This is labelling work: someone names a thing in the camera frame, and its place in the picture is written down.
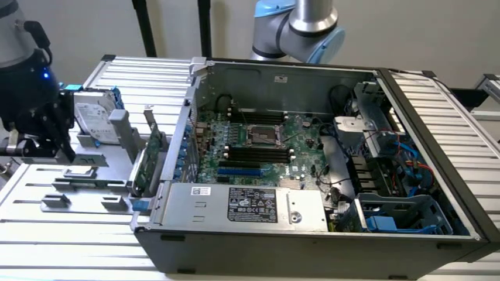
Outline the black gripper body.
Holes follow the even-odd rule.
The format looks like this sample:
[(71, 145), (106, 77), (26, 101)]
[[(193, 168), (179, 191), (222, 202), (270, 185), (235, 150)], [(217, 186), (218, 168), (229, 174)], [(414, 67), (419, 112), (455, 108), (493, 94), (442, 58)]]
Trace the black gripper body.
[(30, 110), (42, 116), (43, 105), (57, 98), (59, 91), (55, 76), (46, 63), (43, 52), (34, 50), (21, 63), (1, 69), (1, 122), (5, 130), (15, 129), (15, 117)]

